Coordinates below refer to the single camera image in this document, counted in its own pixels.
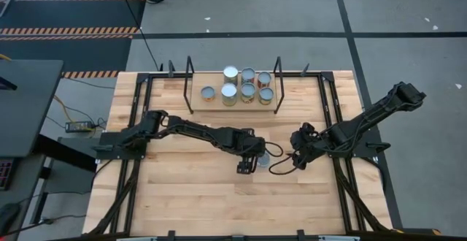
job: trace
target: gray floor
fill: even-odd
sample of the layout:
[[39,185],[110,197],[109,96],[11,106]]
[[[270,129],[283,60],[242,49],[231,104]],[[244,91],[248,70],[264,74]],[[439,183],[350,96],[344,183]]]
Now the gray floor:
[[[344,2],[354,32],[467,31],[467,0]],[[166,0],[146,6],[142,28],[145,33],[343,31],[336,0]],[[188,55],[200,70],[222,69],[226,64],[268,69],[277,56],[282,56],[284,69],[301,69],[306,63],[310,63],[310,69],[353,69],[345,39],[151,39],[148,42],[158,63],[166,64],[171,59],[178,70],[183,68]],[[357,39],[356,44],[372,101],[384,96],[401,80],[414,83],[428,96],[417,111],[398,113],[379,126],[383,141],[393,145],[387,151],[387,160],[404,226],[433,227],[444,234],[467,237],[464,202],[467,157],[463,150],[467,140],[462,138],[462,130],[467,126],[464,110],[467,39]],[[155,70],[142,40],[133,40],[127,70]],[[115,84],[115,80],[86,81]],[[62,80],[57,94],[70,107],[90,114],[94,120],[107,119],[112,91]],[[62,124],[66,120],[55,102],[49,116]],[[73,118],[85,120],[78,113],[73,113]],[[48,120],[42,132],[52,138],[69,137]],[[61,213],[60,203],[69,196],[56,198],[57,205],[54,202],[47,207],[51,215]],[[76,210],[64,212],[83,214],[86,207],[83,203],[77,204]],[[67,222],[82,224],[80,219]],[[57,223],[26,232],[20,238],[63,237],[62,229],[64,226]],[[79,234],[79,227],[68,233]]]

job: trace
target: yellow cable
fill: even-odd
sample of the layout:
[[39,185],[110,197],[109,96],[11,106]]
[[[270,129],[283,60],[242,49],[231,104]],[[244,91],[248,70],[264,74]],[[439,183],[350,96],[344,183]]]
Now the yellow cable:
[[65,107],[65,104],[61,101],[60,98],[57,97],[57,95],[54,95],[53,96],[53,99],[56,100],[58,103],[60,103],[62,109],[63,109],[63,113],[65,113],[65,116],[66,118],[68,119],[68,121],[70,121],[71,123],[76,123],[76,121],[72,120],[70,118],[70,115],[68,115],[68,111],[66,110],[66,107]]
[[6,61],[11,61],[12,60],[11,58],[9,58],[9,57],[7,57],[7,56],[5,56],[3,54],[0,54],[0,58],[3,58]]

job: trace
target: food can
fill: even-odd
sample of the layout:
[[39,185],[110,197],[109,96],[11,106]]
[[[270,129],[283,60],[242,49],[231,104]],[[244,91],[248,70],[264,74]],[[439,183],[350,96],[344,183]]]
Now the food can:
[[214,100],[215,94],[213,87],[206,86],[201,89],[201,97],[207,102]]
[[222,87],[222,103],[225,106],[234,106],[236,103],[236,86],[232,83],[226,83]]
[[258,75],[258,88],[269,87],[269,83],[271,83],[271,74],[269,72],[261,72]]
[[226,66],[224,68],[224,84],[232,83],[235,86],[239,83],[239,70],[235,66]]
[[272,97],[274,96],[274,92],[271,88],[262,88],[260,89],[260,103],[263,105],[270,104],[272,101]]
[[242,70],[242,85],[245,83],[254,83],[255,82],[255,70],[252,68],[244,68]]
[[252,103],[255,98],[256,88],[252,83],[242,85],[242,101],[246,104]]

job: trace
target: wood grain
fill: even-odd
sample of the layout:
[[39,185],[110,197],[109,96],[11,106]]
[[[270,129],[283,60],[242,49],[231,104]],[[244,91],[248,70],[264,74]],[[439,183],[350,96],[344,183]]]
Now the wood grain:
[[[246,104],[242,101],[242,74],[239,76],[239,84],[237,85],[236,91],[236,103],[233,106],[225,106],[222,103],[222,87],[224,85],[224,75],[222,72],[196,72],[193,74],[193,84],[191,92],[191,109],[194,111],[274,111],[277,108],[277,96],[276,96],[276,83],[274,75],[271,74],[271,85],[269,86],[274,92],[271,104],[263,105],[259,102],[259,88],[256,87],[255,98],[252,103]],[[206,102],[201,97],[201,89],[205,86],[211,86],[215,90],[215,98],[211,102]]]
[[[344,119],[360,114],[352,72],[335,71],[334,76]],[[135,80],[136,73],[119,74],[107,125],[109,131],[128,125]],[[325,120],[316,79],[287,77],[284,84],[285,99],[276,115],[272,112],[191,115],[183,99],[181,79],[154,80],[150,109],[166,110],[212,127],[254,128],[256,135],[280,144],[289,153],[290,134],[302,122],[310,122],[321,130],[325,128]],[[280,159],[271,158],[271,163]],[[207,142],[180,135],[152,140],[139,173],[131,234],[165,236],[168,230],[175,230],[177,235],[292,235],[297,229],[304,229],[307,234],[344,233],[336,178],[328,157],[318,158],[306,170],[286,176],[271,175],[267,168],[258,168],[253,175],[238,175],[235,173],[238,161],[238,157],[214,149]],[[362,200],[390,228],[377,169],[359,159],[353,164]],[[90,231],[113,202],[119,168],[120,162],[113,161],[97,176],[83,232]],[[291,168],[291,163],[285,163],[276,170],[284,172]],[[355,211],[352,202],[349,203],[355,229]]]

